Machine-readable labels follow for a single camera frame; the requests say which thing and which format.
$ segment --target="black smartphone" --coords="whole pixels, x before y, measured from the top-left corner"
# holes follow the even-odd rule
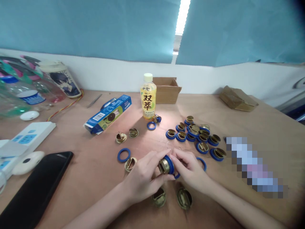
[[[0,215],[0,228],[35,228],[72,157],[70,151],[46,155]]]

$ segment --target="blue box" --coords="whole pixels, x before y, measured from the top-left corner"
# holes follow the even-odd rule
[[[104,109],[100,110],[92,116],[84,127],[91,134],[100,134],[108,128],[128,107],[131,105],[131,98],[127,95],[122,95],[113,103],[109,104]]]

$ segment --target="white power strip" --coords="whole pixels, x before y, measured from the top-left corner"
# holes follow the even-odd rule
[[[6,180],[11,177],[15,165],[24,156],[34,152],[55,127],[56,124],[52,122],[33,122],[12,140],[3,143],[0,147],[0,155],[5,156],[0,158],[0,170],[5,173]],[[1,177],[2,176],[0,176],[0,187],[4,184]]]

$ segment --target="cardboard box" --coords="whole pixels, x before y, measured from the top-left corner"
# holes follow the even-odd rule
[[[225,86],[219,97],[231,108],[242,111],[253,111],[258,103],[246,95],[241,89]]]
[[[157,86],[156,104],[175,104],[182,89],[176,82],[176,77],[154,77]]]
[[[113,103],[109,104],[104,109],[100,110],[92,116],[84,127],[91,134],[100,134],[106,130],[120,115],[131,105],[131,98],[127,95],[122,95]]]

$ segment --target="barcode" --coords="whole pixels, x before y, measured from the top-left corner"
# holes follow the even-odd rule
[[[98,120],[100,120],[101,118],[103,118],[104,116],[105,116],[105,114],[99,113],[99,114],[97,114],[96,116],[94,116],[92,119],[98,121]]]

